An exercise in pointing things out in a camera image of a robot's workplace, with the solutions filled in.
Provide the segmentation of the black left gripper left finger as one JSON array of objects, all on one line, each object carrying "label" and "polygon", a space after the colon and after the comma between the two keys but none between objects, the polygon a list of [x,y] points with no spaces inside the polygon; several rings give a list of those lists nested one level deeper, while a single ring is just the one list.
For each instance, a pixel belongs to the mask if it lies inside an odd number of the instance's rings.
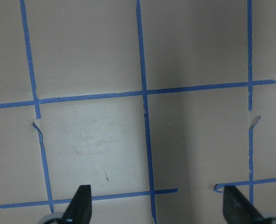
[{"label": "black left gripper left finger", "polygon": [[89,224],[92,218],[90,185],[80,185],[62,216],[63,224]]}]

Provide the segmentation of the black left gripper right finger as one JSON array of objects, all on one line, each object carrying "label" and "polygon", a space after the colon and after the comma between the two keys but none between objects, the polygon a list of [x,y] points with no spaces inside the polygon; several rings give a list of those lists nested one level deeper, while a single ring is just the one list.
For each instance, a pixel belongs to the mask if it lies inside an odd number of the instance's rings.
[{"label": "black left gripper right finger", "polygon": [[264,217],[236,186],[224,187],[222,211],[228,224],[264,223]]}]

